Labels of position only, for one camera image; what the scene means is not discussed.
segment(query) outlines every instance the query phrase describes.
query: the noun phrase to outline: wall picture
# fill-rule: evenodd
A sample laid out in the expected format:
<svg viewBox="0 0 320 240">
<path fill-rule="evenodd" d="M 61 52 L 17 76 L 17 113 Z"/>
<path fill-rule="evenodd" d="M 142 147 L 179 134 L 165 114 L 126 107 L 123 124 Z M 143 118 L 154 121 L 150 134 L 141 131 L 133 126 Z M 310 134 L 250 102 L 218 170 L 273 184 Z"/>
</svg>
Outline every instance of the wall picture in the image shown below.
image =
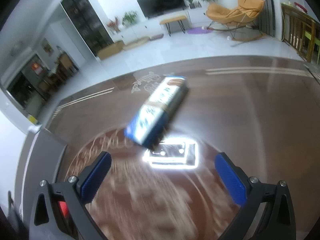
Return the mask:
<svg viewBox="0 0 320 240">
<path fill-rule="evenodd" d="M 51 56 L 53 53 L 53 48 L 51 47 L 51 45 L 49 44 L 49 42 L 47 41 L 46 38 L 44 38 L 42 40 L 42 48 L 44 49 L 44 51 Z"/>
</svg>

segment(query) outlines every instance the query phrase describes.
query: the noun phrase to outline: double white line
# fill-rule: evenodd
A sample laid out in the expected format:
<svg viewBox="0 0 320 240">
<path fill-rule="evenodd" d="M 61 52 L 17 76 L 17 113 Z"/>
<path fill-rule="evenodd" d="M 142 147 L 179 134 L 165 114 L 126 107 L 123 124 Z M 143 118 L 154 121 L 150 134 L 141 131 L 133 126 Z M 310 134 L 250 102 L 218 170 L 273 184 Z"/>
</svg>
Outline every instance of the double white line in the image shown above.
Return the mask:
<svg viewBox="0 0 320 240">
<path fill-rule="evenodd" d="M 245 73 L 267 73 L 267 74 L 287 74 L 303 77 L 312 77 L 312 75 L 300 69 L 293 68 L 274 68 L 274 67 L 226 67 L 206 69 L 207 75 L 221 74 L 245 74 Z"/>
<path fill-rule="evenodd" d="M 79 102 L 82 102 L 82 101 L 85 101 L 87 99 L 90 99 L 90 98 L 95 98 L 95 97 L 98 97 L 98 96 L 102 96 L 102 95 L 105 95 L 105 94 L 108 94 L 108 93 L 111 93 L 113 91 L 114 87 L 113 88 L 108 88 L 106 90 L 102 90 L 102 91 L 99 91 L 99 92 L 96 92 L 96 93 L 93 93 L 93 94 L 90 94 L 90 95 L 87 95 L 85 97 L 81 97 L 81 98 L 78 98 L 78 99 L 75 99 L 73 101 L 70 101 L 68 103 L 65 103 L 61 106 L 58 106 L 56 108 L 56 111 L 53 113 L 52 117 L 55 117 L 60 111 L 62 108 L 65 108 L 67 106 L 71 106 L 73 104 L 76 104 L 76 103 L 79 103 Z"/>
</svg>

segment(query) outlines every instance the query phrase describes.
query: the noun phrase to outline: black bookshelf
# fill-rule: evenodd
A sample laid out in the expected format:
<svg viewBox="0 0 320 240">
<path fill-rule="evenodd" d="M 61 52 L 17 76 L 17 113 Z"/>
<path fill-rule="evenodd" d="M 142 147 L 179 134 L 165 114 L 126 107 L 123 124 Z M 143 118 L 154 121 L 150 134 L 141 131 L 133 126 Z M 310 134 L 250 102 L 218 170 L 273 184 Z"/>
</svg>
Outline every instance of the black bookshelf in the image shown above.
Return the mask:
<svg viewBox="0 0 320 240">
<path fill-rule="evenodd" d="M 63 8 L 92 53 L 113 44 L 89 0 L 63 0 Z"/>
</svg>

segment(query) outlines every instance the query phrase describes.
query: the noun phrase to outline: blue gripper pad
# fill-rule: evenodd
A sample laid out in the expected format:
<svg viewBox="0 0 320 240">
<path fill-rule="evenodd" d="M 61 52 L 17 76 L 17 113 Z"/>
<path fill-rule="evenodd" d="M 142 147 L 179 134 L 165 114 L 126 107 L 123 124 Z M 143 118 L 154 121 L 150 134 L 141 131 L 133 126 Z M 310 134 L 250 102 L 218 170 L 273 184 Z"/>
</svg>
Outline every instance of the blue gripper pad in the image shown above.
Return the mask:
<svg viewBox="0 0 320 240">
<path fill-rule="evenodd" d="M 233 168 L 227 162 L 227 160 L 230 162 L 231 160 L 227 158 L 228 157 L 225 153 L 218 154 L 214 160 L 214 165 L 233 201 L 236 204 L 243 206 L 247 200 L 246 188 L 234 172 Z"/>
<path fill-rule="evenodd" d="M 108 152 L 101 152 L 96 160 L 84 168 L 79 175 L 77 191 L 82 204 L 90 203 L 111 167 L 112 159 Z"/>
</svg>

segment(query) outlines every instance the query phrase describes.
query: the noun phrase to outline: chair headrest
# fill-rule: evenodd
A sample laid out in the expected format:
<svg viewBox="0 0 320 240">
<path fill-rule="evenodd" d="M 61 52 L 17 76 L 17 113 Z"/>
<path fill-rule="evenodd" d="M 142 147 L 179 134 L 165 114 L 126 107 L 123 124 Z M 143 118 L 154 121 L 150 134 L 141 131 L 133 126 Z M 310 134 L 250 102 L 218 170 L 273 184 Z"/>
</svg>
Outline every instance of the chair headrest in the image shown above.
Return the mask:
<svg viewBox="0 0 320 240">
<path fill-rule="evenodd" d="M 238 5 L 244 9 L 254 9 L 261 11 L 265 0 L 238 0 Z"/>
</svg>

